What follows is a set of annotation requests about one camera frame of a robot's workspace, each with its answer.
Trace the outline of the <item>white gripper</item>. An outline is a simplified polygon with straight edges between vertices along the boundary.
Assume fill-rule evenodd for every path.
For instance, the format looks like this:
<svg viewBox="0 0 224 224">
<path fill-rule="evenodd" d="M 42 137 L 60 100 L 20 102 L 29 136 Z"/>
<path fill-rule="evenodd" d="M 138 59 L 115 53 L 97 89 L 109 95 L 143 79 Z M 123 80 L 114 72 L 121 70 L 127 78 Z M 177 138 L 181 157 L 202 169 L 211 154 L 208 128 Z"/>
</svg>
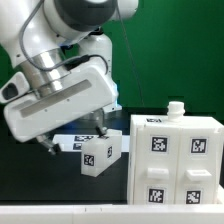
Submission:
<svg viewBox="0 0 224 224">
<path fill-rule="evenodd" d="M 5 106 L 5 120 L 16 140 L 36 138 L 49 153 L 59 155 L 60 145 L 45 133 L 112 104 L 118 97 L 112 78 L 97 58 L 72 69 L 62 84 L 61 91 L 42 99 L 29 93 Z M 99 136 L 107 134 L 101 117 L 95 119 L 95 130 Z"/>
</svg>

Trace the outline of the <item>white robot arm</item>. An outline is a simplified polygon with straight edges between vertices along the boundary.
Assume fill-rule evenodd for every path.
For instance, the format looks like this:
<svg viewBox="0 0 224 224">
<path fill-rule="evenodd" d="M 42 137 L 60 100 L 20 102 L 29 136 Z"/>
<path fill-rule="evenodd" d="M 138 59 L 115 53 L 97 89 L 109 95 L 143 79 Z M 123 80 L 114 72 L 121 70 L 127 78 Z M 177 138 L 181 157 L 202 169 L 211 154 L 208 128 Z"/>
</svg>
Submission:
<svg viewBox="0 0 224 224">
<path fill-rule="evenodd" d="M 132 17 L 139 0 L 0 0 L 0 46 L 16 73 L 0 87 L 14 138 L 36 139 L 117 100 L 112 44 L 99 33 L 108 21 Z"/>
</svg>

